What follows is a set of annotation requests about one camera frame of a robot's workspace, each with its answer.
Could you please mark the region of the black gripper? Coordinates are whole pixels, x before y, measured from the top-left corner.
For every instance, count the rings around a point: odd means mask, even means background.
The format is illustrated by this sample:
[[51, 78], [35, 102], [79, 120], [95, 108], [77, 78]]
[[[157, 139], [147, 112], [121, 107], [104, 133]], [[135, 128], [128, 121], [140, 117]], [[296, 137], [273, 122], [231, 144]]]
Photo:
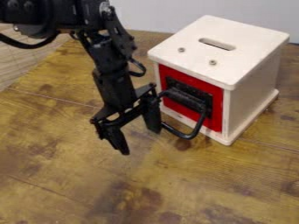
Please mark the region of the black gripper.
[[156, 134], [161, 131], [160, 102], [155, 84], [135, 88], [125, 66], [112, 73], [103, 73], [95, 69], [92, 76], [104, 106], [89, 121], [96, 127], [99, 138], [107, 139], [113, 149], [128, 155], [123, 126], [141, 116], [145, 127]]

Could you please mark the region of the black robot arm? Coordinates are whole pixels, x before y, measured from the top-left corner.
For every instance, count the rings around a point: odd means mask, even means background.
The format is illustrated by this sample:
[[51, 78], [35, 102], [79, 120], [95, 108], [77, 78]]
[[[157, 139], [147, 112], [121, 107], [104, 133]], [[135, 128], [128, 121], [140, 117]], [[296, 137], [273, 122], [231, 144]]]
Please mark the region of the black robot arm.
[[76, 39], [95, 63], [92, 72], [104, 107], [89, 122], [97, 136], [127, 155], [121, 132], [139, 116], [147, 128], [161, 130], [155, 84], [133, 87], [132, 77], [145, 75], [144, 65], [133, 59], [135, 37], [124, 29], [108, 0], [0, 0], [0, 24], [9, 24], [24, 36], [39, 39], [25, 44], [0, 33], [0, 42], [21, 49], [48, 45], [60, 34]]

